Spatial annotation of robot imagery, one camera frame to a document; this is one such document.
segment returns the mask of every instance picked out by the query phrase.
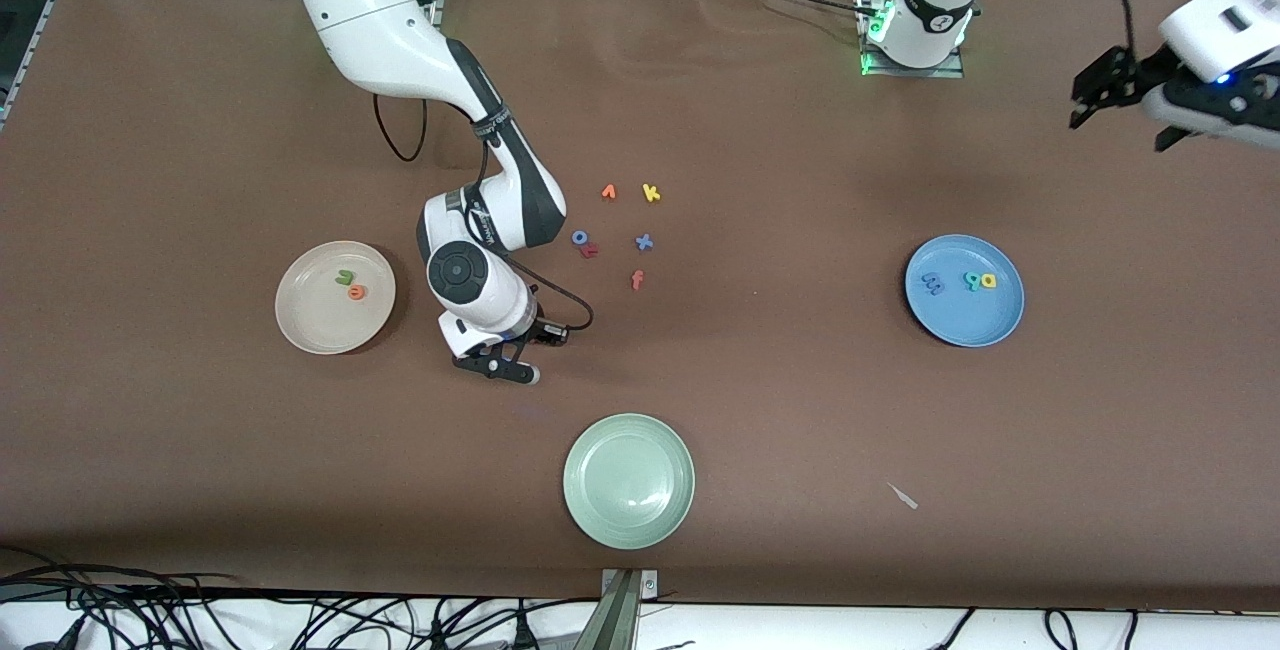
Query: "plate rim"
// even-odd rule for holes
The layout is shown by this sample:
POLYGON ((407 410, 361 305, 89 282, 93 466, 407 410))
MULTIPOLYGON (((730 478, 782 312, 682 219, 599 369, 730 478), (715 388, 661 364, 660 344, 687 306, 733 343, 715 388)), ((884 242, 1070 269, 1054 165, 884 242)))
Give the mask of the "plate rim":
POLYGON ((293 262, 289 264, 288 270, 284 271, 284 275, 282 275, 280 280, 278 281, 278 284, 275 284, 275 328, 278 328, 278 330, 280 331, 280 335, 283 335, 284 339, 289 342, 289 344, 292 344, 297 349, 301 349, 303 353, 310 353, 310 354, 343 354, 343 353, 349 353, 349 351, 355 351, 356 348, 360 348, 365 343, 369 343, 371 339, 374 339, 375 335, 378 335, 383 330, 384 326, 387 326, 387 320, 389 317, 392 317, 392 312, 396 308, 396 285, 397 285, 396 271, 392 270, 392 264, 388 261, 388 258, 385 257, 385 255, 381 255, 380 252, 378 252, 378 250, 374 248, 374 246, 367 244, 367 243, 361 243, 361 241, 326 241, 326 243, 316 244, 316 246, 314 246, 314 248, 307 250, 307 252, 305 252, 302 255, 298 255, 297 258, 293 258, 293 262), (365 337, 365 339, 361 340, 360 343, 356 343, 355 345, 349 345, 349 348, 344 348, 344 349, 339 349, 339 351, 316 351, 316 349, 311 349, 311 348, 303 348, 301 344, 298 344, 298 340, 296 340, 292 335, 288 334, 288 331, 284 330, 284 322, 280 319, 280 307, 282 307, 282 301, 283 301, 282 296, 283 296, 284 289, 285 289, 284 280, 287 280, 288 276, 293 275, 293 273, 296 270, 300 270, 300 267, 302 266, 303 261, 306 261, 306 258, 310 257, 310 255, 320 255, 325 248, 330 248, 330 246, 334 246, 334 244, 351 246, 351 248, 353 248, 353 250, 364 250, 365 253, 370 255, 370 258, 375 258, 375 262, 380 264, 380 266, 383 267, 383 270, 387 271, 387 275, 389 278, 392 278, 392 302, 387 307, 385 316, 381 319, 381 321, 378 324, 378 326, 374 328, 374 331, 371 331, 371 334, 369 337, 365 337))
POLYGON ((942 340, 948 345, 956 345, 956 348, 989 348, 989 345, 995 345, 996 343, 1005 340, 1006 337, 1012 335, 1014 331, 1018 330, 1018 326, 1021 325, 1023 322, 1023 315, 1024 312, 1027 312, 1027 287, 1023 284, 1023 276, 1018 271, 1016 264, 1014 264, 1014 261, 1009 257, 1009 255, 1006 255, 1004 250, 998 248, 996 243, 991 243, 991 241, 983 241, 982 237, 978 235, 964 234, 964 232, 947 232, 947 234, 945 235, 929 237, 928 241, 920 243, 919 248, 915 248, 915 252, 911 253, 911 257, 906 261, 906 267, 902 271, 902 293, 906 296, 906 305, 908 307, 911 308, 911 313, 914 313, 915 321, 919 322, 920 326, 923 326, 924 330, 929 333, 929 335, 937 337, 938 340, 942 340), (920 255, 929 248, 929 246, 942 244, 946 241, 969 241, 969 243, 978 243, 987 246, 987 248, 995 250, 995 252, 1000 255, 1001 258, 1005 258, 1005 262, 1009 264, 1010 270, 1014 273, 1014 280, 1016 281, 1018 285, 1018 317, 1014 319, 1014 322, 1010 322, 1009 330, 1002 331, 1002 334, 1000 337, 996 337, 996 339, 993 340, 987 340, 986 343, 961 343, 960 340, 954 339, 954 337, 943 337, 942 334, 940 334, 940 331, 934 330, 933 328, 929 328, 928 322, 924 322, 924 319, 920 317, 920 311, 919 308, 916 308, 915 299, 911 296, 911 266, 915 264, 916 258, 919 258, 920 255))
POLYGON ((598 421, 593 422, 590 426, 585 427, 585 430, 581 431, 579 434, 579 436, 576 436, 576 439, 573 440, 573 444, 568 449, 568 454, 564 457, 564 468, 563 468, 563 473, 561 476, 561 491, 562 491, 562 496, 564 499, 564 505, 568 508, 568 514, 570 514, 570 517, 573 518, 573 525, 576 525, 577 528, 581 530, 584 535, 589 536, 595 543, 599 543, 600 545, 604 545, 605 548, 612 548, 614 550, 643 550, 645 548, 652 548, 652 546, 662 543, 663 540, 667 540, 668 537, 671 537, 672 535, 675 535, 675 532, 677 530, 680 530, 680 526, 682 526, 685 523, 685 518, 689 517, 689 511, 694 507, 694 496, 696 495, 696 491, 698 491, 698 468, 694 466, 694 454, 690 453, 689 445, 686 444, 685 439, 680 436, 680 432, 676 432, 675 427, 671 427, 669 425, 667 425, 667 422, 663 422, 659 418, 655 418, 653 416, 648 416, 645 413, 631 413, 631 412, 627 412, 627 413, 613 413, 612 416, 605 416, 605 417, 599 418, 598 421), (576 450, 579 450, 579 447, 581 445, 582 439, 585 436, 588 436, 590 431, 596 430, 598 426, 605 425, 605 424, 621 422, 622 418, 631 418, 632 421, 635 418, 639 418, 639 421, 650 425, 650 427, 654 427, 654 430, 657 430, 659 432, 668 432, 668 435, 672 436, 677 441, 678 448, 681 450, 684 450, 684 458, 687 461, 687 464, 689 464, 689 500, 686 500, 686 503, 684 503, 684 508, 681 508, 681 511, 678 513, 678 517, 675 517, 675 519, 673 519, 669 530, 667 530, 666 532, 663 532, 662 536, 654 539, 653 541, 645 543, 643 545, 636 545, 636 544, 616 544, 616 543, 605 541, 604 539, 596 537, 589 530, 586 530, 585 527, 582 527, 582 522, 579 518, 579 513, 575 512, 575 504, 571 503, 571 500, 570 500, 570 479, 571 479, 572 473, 575 473, 575 471, 571 470, 570 462, 573 458, 573 454, 576 453, 576 450))

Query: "brown tabletop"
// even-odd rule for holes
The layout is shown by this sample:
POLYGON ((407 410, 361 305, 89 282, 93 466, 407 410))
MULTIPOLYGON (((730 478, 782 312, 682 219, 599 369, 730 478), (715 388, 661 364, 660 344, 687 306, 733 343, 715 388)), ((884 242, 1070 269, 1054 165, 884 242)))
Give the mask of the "brown tabletop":
MULTIPOLYGON (((1134 0, 1142 49, 1184 1, 1134 0)), ((1070 132, 1117 0, 982 6, 964 81, 902 81, 792 0, 448 0, 568 200, 520 257, 598 312, 513 386, 451 367, 415 248, 479 162, 448 107, 398 162, 297 0, 58 0, 0 134, 0 537, 305 589, 589 595, 631 566, 689 600, 1275 608, 1280 155, 1152 154, 1137 109, 1070 132), (1018 264, 1004 343, 908 311, 946 232, 1018 264), (399 296, 314 357, 273 298, 334 239, 399 296), (618 412, 698 470, 636 553, 561 495, 618 412)), ((416 104, 387 110, 411 145, 416 104)))

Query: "green plate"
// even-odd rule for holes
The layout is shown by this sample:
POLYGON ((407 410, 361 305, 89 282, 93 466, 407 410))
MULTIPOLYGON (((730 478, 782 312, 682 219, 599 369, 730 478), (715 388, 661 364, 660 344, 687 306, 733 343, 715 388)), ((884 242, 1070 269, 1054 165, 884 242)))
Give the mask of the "green plate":
POLYGON ((586 427, 564 462, 564 503, 591 540, 639 550, 667 539, 694 502, 694 459, 658 418, 612 416, 586 427))

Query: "black circular joint cap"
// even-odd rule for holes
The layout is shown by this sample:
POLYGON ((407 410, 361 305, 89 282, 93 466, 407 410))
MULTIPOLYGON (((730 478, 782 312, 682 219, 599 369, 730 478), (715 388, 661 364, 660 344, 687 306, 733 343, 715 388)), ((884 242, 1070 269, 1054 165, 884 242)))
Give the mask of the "black circular joint cap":
POLYGON ((453 305, 474 303, 489 276, 489 261, 475 244, 452 241, 431 255, 426 276, 436 296, 453 305))

